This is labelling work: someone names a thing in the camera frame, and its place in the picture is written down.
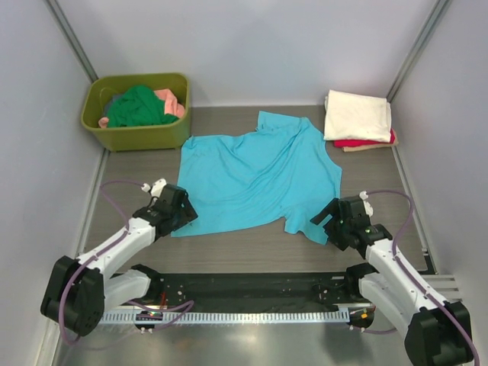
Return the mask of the light blue t shirt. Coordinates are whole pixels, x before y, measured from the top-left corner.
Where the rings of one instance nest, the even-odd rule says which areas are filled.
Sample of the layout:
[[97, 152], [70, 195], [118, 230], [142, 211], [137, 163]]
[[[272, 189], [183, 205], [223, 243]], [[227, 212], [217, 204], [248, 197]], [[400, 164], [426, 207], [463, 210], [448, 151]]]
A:
[[178, 186], [198, 217], [172, 235], [244, 230], [283, 218], [286, 233], [324, 245], [327, 235], [311, 219], [340, 195], [341, 179], [308, 118], [262, 111], [251, 133], [192, 136], [182, 146]]

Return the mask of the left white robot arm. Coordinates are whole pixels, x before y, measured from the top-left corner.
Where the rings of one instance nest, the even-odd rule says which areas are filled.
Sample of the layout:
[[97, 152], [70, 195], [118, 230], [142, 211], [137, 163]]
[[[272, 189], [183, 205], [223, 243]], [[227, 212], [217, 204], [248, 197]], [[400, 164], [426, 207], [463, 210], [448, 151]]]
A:
[[156, 303], [164, 293], [163, 276], [145, 265], [118, 274], [142, 249], [197, 219], [188, 192], [159, 179], [143, 184], [149, 203], [124, 219], [123, 227], [102, 244], [76, 258], [58, 259], [50, 275], [40, 312], [56, 322], [62, 337], [83, 337], [104, 312], [132, 300]]

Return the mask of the olive green plastic bin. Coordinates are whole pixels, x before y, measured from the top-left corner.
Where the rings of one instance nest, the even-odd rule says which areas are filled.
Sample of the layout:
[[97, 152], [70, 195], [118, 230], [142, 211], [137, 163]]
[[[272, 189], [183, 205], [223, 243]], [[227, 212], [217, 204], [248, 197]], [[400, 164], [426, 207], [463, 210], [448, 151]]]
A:
[[[185, 107], [183, 117], [172, 124], [146, 127], [100, 128], [105, 105], [114, 95], [123, 94], [130, 87], [145, 85], [151, 89], [168, 88]], [[191, 134], [191, 90], [186, 75], [180, 72], [110, 75], [93, 82], [85, 97], [81, 125], [111, 152], [176, 149]]]

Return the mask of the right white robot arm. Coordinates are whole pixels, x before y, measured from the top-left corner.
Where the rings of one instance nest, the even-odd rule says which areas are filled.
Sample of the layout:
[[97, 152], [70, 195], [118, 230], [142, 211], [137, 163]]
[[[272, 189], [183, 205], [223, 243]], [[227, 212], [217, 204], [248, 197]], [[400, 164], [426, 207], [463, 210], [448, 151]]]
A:
[[369, 300], [403, 337], [413, 365], [480, 364], [470, 313], [451, 302], [409, 263], [381, 224], [371, 223], [370, 193], [332, 199], [311, 223], [321, 226], [331, 244], [358, 251], [364, 263], [347, 268], [343, 290], [354, 302]]

